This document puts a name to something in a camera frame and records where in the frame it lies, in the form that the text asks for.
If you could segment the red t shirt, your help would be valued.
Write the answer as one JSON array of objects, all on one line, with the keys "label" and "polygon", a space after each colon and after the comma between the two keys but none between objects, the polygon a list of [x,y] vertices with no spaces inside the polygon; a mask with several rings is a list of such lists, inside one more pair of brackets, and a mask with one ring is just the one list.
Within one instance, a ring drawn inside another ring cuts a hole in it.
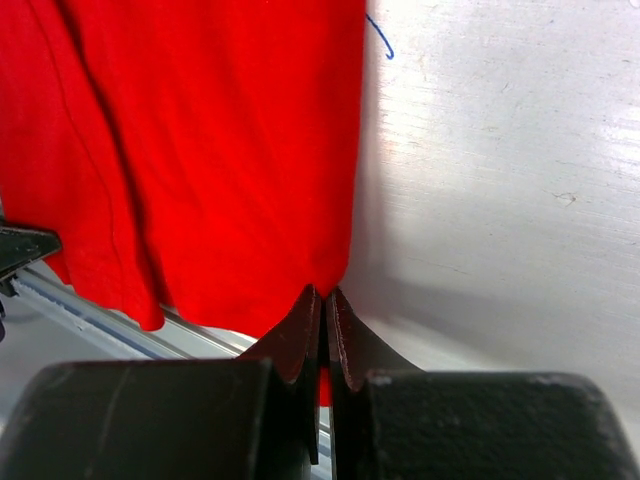
[{"label": "red t shirt", "polygon": [[88,300],[261,337],[347,268],[362,1],[5,1],[1,204]]}]

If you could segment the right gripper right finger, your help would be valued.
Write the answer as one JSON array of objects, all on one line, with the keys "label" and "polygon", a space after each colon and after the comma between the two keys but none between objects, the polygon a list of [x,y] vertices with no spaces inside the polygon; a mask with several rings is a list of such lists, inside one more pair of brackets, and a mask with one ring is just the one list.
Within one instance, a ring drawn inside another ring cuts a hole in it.
[{"label": "right gripper right finger", "polygon": [[434,372],[402,357],[340,290],[326,302],[338,479],[635,479],[604,393],[559,372]]}]

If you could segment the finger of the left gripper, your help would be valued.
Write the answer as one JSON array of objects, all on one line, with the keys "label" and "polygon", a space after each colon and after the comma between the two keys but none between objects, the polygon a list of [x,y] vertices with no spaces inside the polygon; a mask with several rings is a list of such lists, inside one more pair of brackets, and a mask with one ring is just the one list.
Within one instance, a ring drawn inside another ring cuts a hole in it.
[{"label": "finger of the left gripper", "polygon": [[57,253],[62,248],[58,235],[9,224],[1,225],[1,280],[13,276],[19,269]]}]

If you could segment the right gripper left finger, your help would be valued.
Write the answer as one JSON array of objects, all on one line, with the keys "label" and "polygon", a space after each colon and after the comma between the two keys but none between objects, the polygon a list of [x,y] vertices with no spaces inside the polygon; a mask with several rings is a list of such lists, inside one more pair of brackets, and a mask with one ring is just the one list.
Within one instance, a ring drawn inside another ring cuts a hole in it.
[{"label": "right gripper left finger", "polygon": [[233,359],[62,363],[1,437],[5,479],[306,479],[318,461],[321,298]]}]

